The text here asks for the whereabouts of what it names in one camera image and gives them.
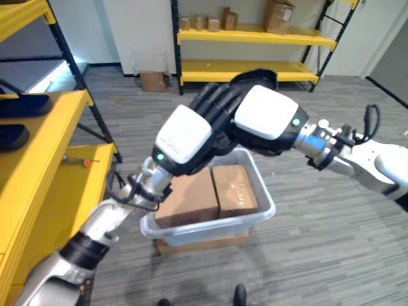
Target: translucent plastic bin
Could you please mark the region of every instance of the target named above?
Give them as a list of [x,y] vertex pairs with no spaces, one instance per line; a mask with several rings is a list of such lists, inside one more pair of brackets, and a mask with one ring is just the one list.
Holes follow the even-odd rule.
[[160,227],[154,220],[154,213],[151,212],[140,221],[140,230],[143,235],[151,239],[163,239],[168,245],[176,247],[223,236],[241,235],[249,230],[254,223],[267,220],[275,215],[275,203],[269,195],[268,189],[247,149],[235,148],[228,155],[215,157],[211,161],[210,167],[217,164],[242,164],[245,166],[258,201],[257,212],[173,228]]

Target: person's foot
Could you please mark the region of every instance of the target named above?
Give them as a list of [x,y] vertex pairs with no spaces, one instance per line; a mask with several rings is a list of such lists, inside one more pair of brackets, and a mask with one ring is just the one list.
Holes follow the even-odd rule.
[[239,284],[235,287],[234,294],[234,306],[246,306],[247,305],[247,290],[243,284]]
[[166,298],[162,298],[159,303],[157,304],[157,306],[171,306],[171,303],[169,300],[167,300]]

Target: shelf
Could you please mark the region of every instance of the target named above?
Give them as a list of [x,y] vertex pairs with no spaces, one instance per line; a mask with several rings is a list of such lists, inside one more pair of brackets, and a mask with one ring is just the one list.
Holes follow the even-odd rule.
[[347,2],[351,3],[351,9],[355,9],[359,0],[347,0]]
[[54,15],[46,0],[0,4],[0,42],[43,15],[49,24],[55,23]]
[[182,82],[229,82],[237,74],[256,68],[276,71],[280,82],[317,82],[319,79],[301,62],[184,59],[181,80]]
[[17,262],[22,253],[85,104],[92,104],[87,91],[48,95],[54,104],[48,114],[0,119],[0,124],[23,124],[30,132],[29,141],[21,149],[0,153],[0,254],[4,254],[0,288],[10,278],[11,262]]
[[209,32],[206,29],[183,30],[178,33],[178,43],[182,40],[209,40],[209,41],[238,41],[243,43],[279,43],[285,45],[319,45],[328,46],[332,49],[336,42],[323,36],[319,31],[313,29],[302,29],[298,27],[289,28],[286,35],[267,33],[260,24],[238,24],[236,31],[220,30]]
[[58,167],[22,252],[12,284],[23,284],[31,268],[56,247],[62,247],[102,200],[113,150],[112,144],[83,145],[66,150],[70,157],[99,162],[92,162],[90,167],[81,164],[61,164]]
[[4,306],[12,306],[24,285],[11,285]]

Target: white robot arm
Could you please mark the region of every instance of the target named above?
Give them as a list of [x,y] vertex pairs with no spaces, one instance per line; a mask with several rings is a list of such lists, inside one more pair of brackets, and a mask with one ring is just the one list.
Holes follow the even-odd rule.
[[[366,133],[352,139],[349,128],[331,129],[326,120],[309,123],[297,103],[273,90],[275,82],[271,71],[252,71],[230,84],[208,84],[189,107],[178,106],[158,132],[141,173],[129,176],[119,194],[108,184],[112,197],[61,250],[37,265],[15,305],[75,305],[80,286],[93,277],[120,234],[169,195],[173,176],[199,171],[238,143],[267,156],[296,148],[309,165],[348,175],[407,210],[406,148],[377,143]],[[110,172],[107,181],[112,179]]]
[[332,129],[325,119],[312,124],[296,102],[260,85],[247,93],[234,121],[237,139],[245,147],[264,155],[296,148],[309,158],[308,165],[352,177],[407,210],[408,149],[370,139],[368,126],[365,135],[352,139],[350,127]]

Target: yellow shelving unit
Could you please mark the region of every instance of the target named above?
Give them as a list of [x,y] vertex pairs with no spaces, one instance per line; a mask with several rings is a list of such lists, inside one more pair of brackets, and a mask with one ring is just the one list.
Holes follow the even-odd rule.
[[62,247],[102,200],[113,145],[69,147],[70,157],[95,159],[90,167],[61,164],[52,180],[25,245],[12,284],[23,284],[29,271],[46,255]]
[[0,5],[0,42],[40,16],[44,16],[49,24],[55,23],[54,15],[46,0]]
[[274,70],[278,81],[311,81],[319,79],[301,62],[270,62],[270,61],[224,61],[224,60],[182,60],[183,82],[229,82],[243,71],[262,67]]
[[[47,0],[0,5],[0,42],[41,16],[82,90],[47,93],[53,108],[44,116],[0,119],[0,124],[23,124],[30,134],[21,149],[0,152],[0,306],[12,305],[38,260],[78,231],[103,197],[113,155],[122,161]],[[0,103],[16,97],[0,95]],[[109,144],[67,148],[86,105]],[[98,162],[61,164],[64,153]]]
[[313,29],[291,27],[286,35],[267,33],[260,24],[238,24],[236,31],[206,29],[183,30],[178,32],[178,43],[183,40],[236,41],[242,43],[280,43],[285,45],[319,45],[334,48],[336,41],[323,36]]
[[[0,119],[23,124],[29,141],[16,151],[0,153],[0,305],[13,277],[38,211],[86,104],[87,91],[48,94],[52,110],[40,117]],[[13,95],[0,96],[12,98]]]
[[[360,0],[340,0],[340,2],[350,5],[350,10],[345,21],[335,20],[326,14],[328,8],[333,3],[332,0],[326,0],[315,29],[290,27],[287,34],[281,35],[265,32],[261,24],[245,23],[238,24],[236,31],[225,31],[222,29],[217,32],[210,32],[206,29],[197,31],[194,27],[189,30],[179,29],[178,0],[171,0],[174,53],[179,93],[184,93],[184,82],[229,82],[237,74],[256,68],[274,70],[277,72],[277,78],[280,82],[308,81],[312,84],[310,88],[310,92],[312,92],[319,82]],[[324,18],[328,18],[341,25],[341,30],[335,40],[322,35],[321,32],[318,31],[321,29],[321,21]],[[182,42],[187,40],[304,45],[306,49],[301,61],[298,62],[227,61],[210,59],[187,60],[181,58],[180,51]],[[312,46],[317,46],[319,50],[321,47],[330,48],[330,52],[322,65],[320,65],[320,52],[317,53],[317,61],[319,64],[317,65],[316,73],[311,72],[304,64]]]

